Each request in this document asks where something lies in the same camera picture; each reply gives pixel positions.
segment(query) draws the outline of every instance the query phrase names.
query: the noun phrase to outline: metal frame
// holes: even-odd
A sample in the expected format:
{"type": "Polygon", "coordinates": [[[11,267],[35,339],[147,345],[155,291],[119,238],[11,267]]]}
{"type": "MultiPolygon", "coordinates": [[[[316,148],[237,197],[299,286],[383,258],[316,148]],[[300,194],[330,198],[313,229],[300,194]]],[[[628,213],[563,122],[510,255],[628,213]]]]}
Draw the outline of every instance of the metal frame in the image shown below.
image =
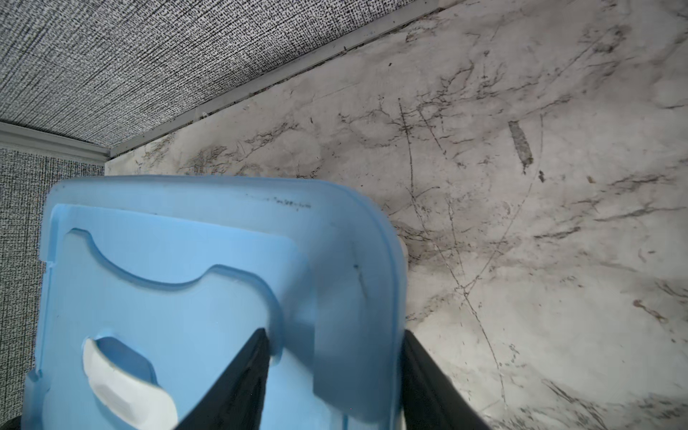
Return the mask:
{"type": "Polygon", "coordinates": [[[416,0],[413,3],[376,19],[370,24],[345,34],[337,40],[312,50],[271,72],[261,75],[221,96],[215,97],[195,109],[184,112],[170,121],[163,122],[152,130],[118,143],[111,149],[110,156],[115,158],[118,155],[136,149],[152,140],[161,138],[186,125],[201,120],[207,115],[214,114],[220,109],[224,109],[225,107],[254,96],[256,93],[300,74],[339,54],[346,53],[346,51],[352,48],[368,43],[396,28],[456,3],[456,0],[416,0]]]}
{"type": "Polygon", "coordinates": [[[0,147],[104,166],[110,150],[92,143],[0,122],[0,147]]]}

